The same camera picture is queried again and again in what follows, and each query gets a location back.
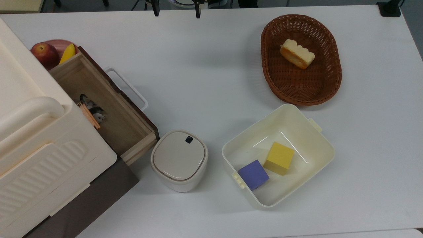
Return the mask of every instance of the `black button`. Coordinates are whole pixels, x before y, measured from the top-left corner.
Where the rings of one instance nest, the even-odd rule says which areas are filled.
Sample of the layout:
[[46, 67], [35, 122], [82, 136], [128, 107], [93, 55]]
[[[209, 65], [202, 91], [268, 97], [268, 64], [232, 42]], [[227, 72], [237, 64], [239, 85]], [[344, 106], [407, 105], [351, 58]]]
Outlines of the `black button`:
[[188, 137], [185, 139], [185, 142], [187, 142], [187, 143], [189, 144], [189, 143], [191, 143], [191, 142], [192, 142], [192, 140], [193, 140], [193, 138], [192, 138], [191, 136], [188, 136]]

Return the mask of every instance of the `apple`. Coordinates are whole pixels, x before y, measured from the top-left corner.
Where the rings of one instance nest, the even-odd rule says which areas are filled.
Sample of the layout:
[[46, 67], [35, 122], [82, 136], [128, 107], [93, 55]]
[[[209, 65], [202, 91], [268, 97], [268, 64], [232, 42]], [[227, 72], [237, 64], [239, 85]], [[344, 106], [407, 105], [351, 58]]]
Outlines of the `apple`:
[[40, 42], [32, 46], [31, 53], [47, 70], [56, 67], [60, 62], [56, 48], [46, 42]]

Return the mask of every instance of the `pink plate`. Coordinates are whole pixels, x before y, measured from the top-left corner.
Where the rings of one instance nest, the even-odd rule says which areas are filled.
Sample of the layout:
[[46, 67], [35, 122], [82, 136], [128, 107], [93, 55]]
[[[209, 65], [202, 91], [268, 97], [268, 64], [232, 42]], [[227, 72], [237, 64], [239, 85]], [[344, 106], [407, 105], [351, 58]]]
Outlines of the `pink plate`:
[[[49, 40], [49, 41], [46, 41], [46, 43], [56, 48], [57, 52], [59, 53], [59, 58], [62, 58], [63, 52], [65, 51], [66, 47], [68, 47], [70, 44], [73, 44], [70, 41], [61, 40], [61, 39]], [[79, 49], [77, 45], [75, 45], [75, 53], [76, 54], [79, 53]]]

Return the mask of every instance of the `yellow banana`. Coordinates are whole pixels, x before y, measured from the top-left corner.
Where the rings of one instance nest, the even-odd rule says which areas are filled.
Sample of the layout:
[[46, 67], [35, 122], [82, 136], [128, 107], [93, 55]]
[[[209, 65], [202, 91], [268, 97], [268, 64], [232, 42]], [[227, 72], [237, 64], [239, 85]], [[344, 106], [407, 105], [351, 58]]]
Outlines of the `yellow banana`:
[[60, 59], [60, 63], [65, 62], [66, 60], [68, 60], [70, 57], [75, 55], [75, 46], [74, 44], [70, 44], [68, 45], [68, 47], [66, 47], [65, 51], [63, 52], [63, 56]]

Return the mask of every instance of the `wicker basket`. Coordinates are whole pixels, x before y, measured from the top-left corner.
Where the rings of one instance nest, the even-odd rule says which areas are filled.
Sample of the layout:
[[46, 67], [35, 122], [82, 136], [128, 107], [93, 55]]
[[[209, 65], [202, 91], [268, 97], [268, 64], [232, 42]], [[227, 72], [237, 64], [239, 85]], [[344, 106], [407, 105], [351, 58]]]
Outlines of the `wicker basket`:
[[[280, 46], [292, 39], [316, 57], [300, 69], [280, 54]], [[261, 35], [263, 73], [272, 92], [294, 105], [317, 105], [332, 98], [341, 85], [341, 64], [335, 39], [329, 30], [304, 15], [273, 19]]]

